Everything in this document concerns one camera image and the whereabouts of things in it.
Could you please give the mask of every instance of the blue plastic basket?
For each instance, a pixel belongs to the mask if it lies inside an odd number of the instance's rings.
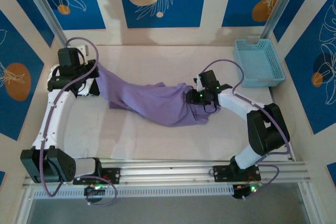
[[[285,75],[277,54],[269,39],[238,39],[235,43],[236,62],[244,70],[243,87],[275,87],[284,81]]]

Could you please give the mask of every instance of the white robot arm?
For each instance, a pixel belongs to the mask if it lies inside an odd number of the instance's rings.
[[[199,74],[194,82],[197,87],[186,94],[186,102],[203,106],[214,103],[215,106],[233,111],[247,122],[249,144],[230,160],[231,175],[228,175],[227,182],[242,181],[239,174],[255,169],[255,164],[267,153],[285,144],[275,124],[261,110],[272,117],[289,141],[286,124],[276,104],[264,105],[235,92],[230,85],[221,86],[212,70]]]
[[[94,80],[98,70],[94,69],[95,60],[80,64],[77,48],[64,48],[58,52],[60,66],[52,71],[48,81],[48,104],[40,131],[29,150],[23,150],[20,156],[32,180],[41,183],[39,153],[43,147],[43,171],[46,182],[70,182],[75,177],[94,174],[99,167],[97,158],[72,158],[64,152],[64,134],[71,111],[82,86],[90,89],[91,94],[98,95],[99,90]],[[86,78],[73,82],[84,76]]]

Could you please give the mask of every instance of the purple cloth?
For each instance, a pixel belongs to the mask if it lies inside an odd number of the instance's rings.
[[[185,102],[185,93],[192,89],[185,83],[174,87],[166,87],[163,82],[141,86],[120,79],[101,64],[98,64],[98,69],[100,76],[96,81],[100,94],[109,102],[110,109],[132,111],[165,126],[208,122],[210,114],[204,111],[203,106]],[[214,105],[207,105],[206,111],[215,111]]]

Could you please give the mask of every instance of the wire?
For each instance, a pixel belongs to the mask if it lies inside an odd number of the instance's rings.
[[[216,103],[214,103],[214,106],[215,106],[215,111],[213,111],[213,112],[207,112],[206,109],[205,109],[205,105],[203,105],[203,109],[204,109],[205,113],[213,114],[213,113],[215,113],[217,111],[217,105],[216,105]]]
[[[50,193],[49,190],[48,190],[48,187],[47,187],[47,184],[46,184],[46,181],[45,181],[45,176],[44,176],[44,170],[43,170],[43,153],[44,153],[44,147],[45,147],[45,143],[47,141],[47,134],[48,134],[48,129],[49,129],[49,125],[50,125],[50,120],[51,120],[51,116],[52,116],[52,113],[54,112],[54,109],[56,107],[56,104],[59,100],[59,98],[61,97],[61,95],[63,94],[63,92],[71,85],[73,85],[74,83],[76,83],[77,81],[80,81],[82,79],[84,79],[85,77],[87,77],[88,75],[90,75],[94,70],[95,68],[97,67],[98,65],[98,61],[99,61],[99,52],[98,52],[98,49],[97,47],[91,42],[89,41],[88,39],[85,39],[85,38],[82,38],[82,37],[74,37],[74,38],[71,38],[69,39],[67,42],[66,42],[66,45],[68,45],[70,43],[70,41],[73,41],[75,39],[81,39],[81,40],[84,40],[86,41],[87,43],[89,43],[95,50],[96,52],[96,62],[94,63],[93,67],[87,72],[85,73],[84,75],[76,78],[75,80],[72,80],[70,81],[68,84],[66,84],[60,91],[59,93],[57,94],[57,96],[55,97],[54,99],[54,102],[52,104],[52,106],[50,107],[50,111],[48,113],[48,116],[47,116],[47,120],[46,120],[46,126],[44,128],[44,131],[43,131],[43,140],[41,141],[41,147],[40,147],[40,153],[39,153],[39,171],[40,171],[40,179],[41,179],[41,184],[42,184],[42,187],[44,189],[44,192],[46,193],[46,195],[48,197],[54,197],[57,193],[58,193],[58,190],[59,188],[61,187],[62,185],[62,182],[60,182],[60,184],[58,185],[58,187],[56,188],[56,190],[54,191],[54,193]]]
[[[249,100],[248,98],[243,97],[243,96],[241,96],[240,94],[237,94],[237,93],[235,92],[236,88],[243,82],[244,77],[245,77],[244,70],[242,69],[242,67],[241,67],[238,63],[234,62],[233,60],[228,60],[228,59],[215,60],[215,61],[211,62],[208,66],[206,66],[206,68],[202,71],[202,73],[203,73],[205,70],[207,70],[212,64],[217,63],[217,62],[219,62],[219,61],[227,61],[227,62],[230,62],[230,63],[236,65],[236,66],[240,69],[242,78],[241,78],[241,80],[240,80],[240,81],[239,81],[239,82],[232,88],[232,93],[233,93],[233,95],[235,95],[236,97],[242,99],[243,101],[245,101],[245,102],[251,104],[252,106],[255,106],[255,107],[256,107],[257,109],[259,109],[263,114],[265,114],[266,117],[272,122],[272,124],[273,124],[273,125],[276,127],[276,129],[279,131],[279,133],[280,133],[282,139],[283,139],[284,142],[285,142],[285,145],[286,145],[286,148],[287,148],[287,150],[286,150],[285,152],[271,152],[271,153],[269,153],[268,155],[264,155],[263,157],[261,157],[259,160],[257,160],[257,162],[256,162],[255,164],[260,163],[261,161],[263,161],[263,160],[264,160],[267,156],[269,156],[269,155],[288,155],[288,154],[290,153],[289,142],[288,142],[288,140],[287,140],[287,137],[286,137],[285,133],[283,132],[283,130],[281,129],[281,127],[279,126],[279,124],[274,120],[274,118],[273,118],[273,117],[272,117],[272,116],[271,116],[271,115],[270,115],[264,108],[262,108],[261,106],[259,106],[259,105],[257,105],[257,104],[254,104],[254,103],[253,103],[251,100]],[[276,165],[264,165],[264,164],[260,164],[259,166],[274,167],[274,168],[277,170],[275,176],[274,176],[269,182],[267,182],[266,184],[264,184],[263,186],[261,186],[261,187],[260,187],[260,189],[261,189],[261,188],[263,188],[263,187],[268,186],[269,184],[271,184],[271,183],[278,177],[278,175],[279,175],[279,173],[280,173],[280,170],[279,170],[279,167],[277,167]],[[255,193],[254,193],[254,194],[250,194],[249,196],[245,197],[245,199],[251,197],[252,195],[255,195]]]
[[[92,202],[90,202],[89,196],[91,195],[91,193],[87,193],[87,195],[86,195],[86,201],[88,202],[88,205],[99,206],[99,207],[106,207],[106,206],[111,205],[111,204],[116,200],[117,195],[118,195],[118,191],[117,191],[116,187],[114,186],[114,184],[113,184],[111,181],[109,181],[109,180],[107,180],[107,179],[105,179],[105,178],[102,178],[102,177],[91,176],[91,175],[80,176],[80,178],[93,178],[93,179],[99,179],[99,180],[101,180],[101,181],[106,182],[107,184],[109,184],[110,186],[112,186],[113,189],[114,189],[114,198],[111,199],[109,202],[104,203],[104,204],[96,204],[96,203],[92,203]]]
[[[84,83],[84,87],[81,90],[79,90],[78,93],[82,92],[85,89],[85,87],[86,87],[86,82]]]
[[[82,56],[82,59],[83,59],[83,65],[85,64],[85,58],[84,58],[84,55],[83,53],[77,48],[77,52]]]

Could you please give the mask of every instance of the black bracket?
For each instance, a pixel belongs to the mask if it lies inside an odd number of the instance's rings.
[[[120,168],[102,168],[100,171],[100,174],[92,174],[93,176],[99,176],[102,177],[106,180],[109,180],[112,182],[114,185],[119,184],[120,180]],[[93,178],[81,178],[80,180],[74,180],[73,181],[74,185],[95,185],[95,184],[100,184],[100,185],[106,185],[107,183],[101,180],[93,179]]]
[[[261,181],[258,166],[252,165],[246,169],[240,169],[232,157],[229,165],[213,166],[215,182],[248,182],[250,180]]]

